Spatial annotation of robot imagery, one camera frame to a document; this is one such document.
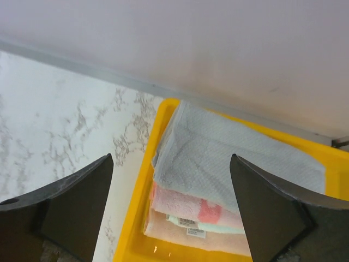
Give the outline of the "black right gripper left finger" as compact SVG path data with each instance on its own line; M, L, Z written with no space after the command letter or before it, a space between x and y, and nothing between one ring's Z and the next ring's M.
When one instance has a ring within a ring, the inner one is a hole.
M110 154L29 193L1 201L1 261L40 261L52 244L92 261L113 173Z

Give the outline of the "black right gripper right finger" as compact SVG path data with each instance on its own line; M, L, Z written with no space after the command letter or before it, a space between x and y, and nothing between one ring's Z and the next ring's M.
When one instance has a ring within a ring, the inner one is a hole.
M233 154L231 180L253 261L348 261L348 201Z

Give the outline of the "orange fox towel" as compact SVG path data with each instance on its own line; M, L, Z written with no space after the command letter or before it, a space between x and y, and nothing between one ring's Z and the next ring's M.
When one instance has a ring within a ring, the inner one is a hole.
M150 209L143 232L148 237L177 245L199 248L205 251L251 256L248 241L244 234L219 234L205 231L206 238L203 239L188 236L186 229L167 221L165 214Z

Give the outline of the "grey towel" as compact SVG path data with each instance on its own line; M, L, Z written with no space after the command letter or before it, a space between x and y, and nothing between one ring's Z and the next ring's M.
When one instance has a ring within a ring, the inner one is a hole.
M152 160L153 179L165 189L236 212L233 154L284 180L325 192L325 167L312 156L184 101L175 109Z

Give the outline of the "pink patterned towel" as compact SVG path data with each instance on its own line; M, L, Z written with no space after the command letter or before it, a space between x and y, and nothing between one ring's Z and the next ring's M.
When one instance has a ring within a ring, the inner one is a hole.
M165 215L227 227L243 227L241 217L205 199L185 195L152 184L151 209Z

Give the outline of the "mint green towel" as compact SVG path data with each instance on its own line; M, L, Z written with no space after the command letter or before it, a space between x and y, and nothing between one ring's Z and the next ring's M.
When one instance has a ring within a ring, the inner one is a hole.
M244 234L243 227L227 227L217 224L196 222L189 219L178 218L172 215L166 215L166 220L184 228L198 229L219 234Z

